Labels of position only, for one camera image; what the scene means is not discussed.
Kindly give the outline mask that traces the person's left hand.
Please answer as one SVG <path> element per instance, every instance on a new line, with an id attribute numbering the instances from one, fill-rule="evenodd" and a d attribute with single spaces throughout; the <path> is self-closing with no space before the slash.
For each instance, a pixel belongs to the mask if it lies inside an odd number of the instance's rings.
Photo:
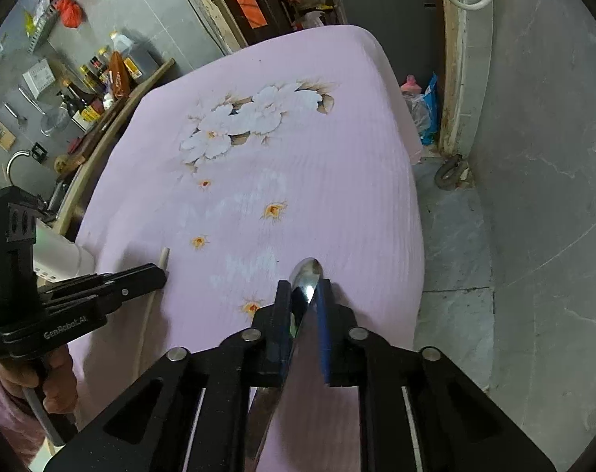
<path id="1" fill-rule="evenodd" d="M 48 413 L 72 413 L 78 400 L 77 379 L 67 345 L 48 354 L 46 371 L 48 375 L 40 379 L 37 372 L 25 363 L 3 359 L 0 360 L 0 383 L 9 395 L 21 401 L 26 400 L 24 389 L 41 387 L 44 393 L 43 406 Z"/>

